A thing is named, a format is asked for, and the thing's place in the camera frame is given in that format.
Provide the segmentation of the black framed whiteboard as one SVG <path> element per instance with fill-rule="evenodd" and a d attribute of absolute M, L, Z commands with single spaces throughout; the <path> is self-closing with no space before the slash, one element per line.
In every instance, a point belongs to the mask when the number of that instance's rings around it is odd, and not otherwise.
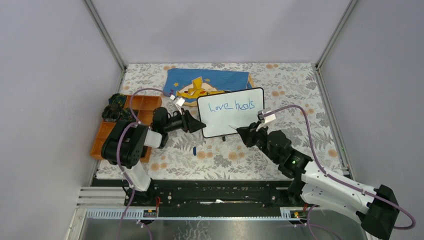
<path fill-rule="evenodd" d="M 199 120 L 206 124 L 201 130 L 206 139 L 236 134 L 229 125 L 249 126 L 258 121 L 258 112 L 265 109 L 261 87 L 201 96 L 196 102 Z"/>

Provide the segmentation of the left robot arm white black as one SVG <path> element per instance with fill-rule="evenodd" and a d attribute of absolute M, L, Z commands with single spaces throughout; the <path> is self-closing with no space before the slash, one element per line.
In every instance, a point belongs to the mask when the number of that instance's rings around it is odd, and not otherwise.
<path fill-rule="evenodd" d="M 158 107 L 153 111 L 150 126 L 119 120 L 103 143 L 101 157 L 119 167 L 129 187 L 137 191 L 136 199 L 148 206 L 154 202 L 155 192 L 149 188 L 152 179 L 141 163 L 145 149 L 164 148 L 170 132 L 194 133 L 206 126 L 188 110 L 176 110 L 171 114 L 166 108 Z"/>

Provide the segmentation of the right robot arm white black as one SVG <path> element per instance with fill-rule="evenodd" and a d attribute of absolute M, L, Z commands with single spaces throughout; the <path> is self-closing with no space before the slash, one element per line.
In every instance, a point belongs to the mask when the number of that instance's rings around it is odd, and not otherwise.
<path fill-rule="evenodd" d="M 278 170 L 292 182 L 287 201 L 293 206 L 302 203 L 318 205 L 351 218 L 370 235 L 388 240 L 400 213 L 394 191 L 380 185 L 375 188 L 338 175 L 318 166 L 310 156 L 294 149 L 281 131 L 258 129 L 258 123 L 236 128 L 243 143 L 256 146 Z"/>

